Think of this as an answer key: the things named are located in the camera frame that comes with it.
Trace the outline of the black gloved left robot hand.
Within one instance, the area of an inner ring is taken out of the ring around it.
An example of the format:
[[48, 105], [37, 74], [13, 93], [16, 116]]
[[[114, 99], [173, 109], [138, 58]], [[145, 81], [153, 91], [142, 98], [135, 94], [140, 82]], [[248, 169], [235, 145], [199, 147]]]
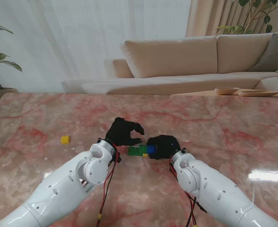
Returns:
[[137, 122], [127, 121], [124, 118], [117, 117], [106, 133], [105, 140], [119, 146], [134, 146], [142, 142], [141, 138], [132, 138], [131, 132], [135, 131], [140, 135], [145, 135], [144, 129]]

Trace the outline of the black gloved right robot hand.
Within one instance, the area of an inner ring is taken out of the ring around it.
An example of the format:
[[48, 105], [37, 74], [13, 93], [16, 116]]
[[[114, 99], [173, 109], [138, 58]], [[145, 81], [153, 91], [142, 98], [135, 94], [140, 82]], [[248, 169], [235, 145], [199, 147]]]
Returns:
[[180, 144], [177, 139], [172, 135], [159, 135], [151, 137], [147, 140], [148, 146], [153, 146], [155, 152], [149, 154], [150, 159], [169, 159], [176, 152], [181, 150]]

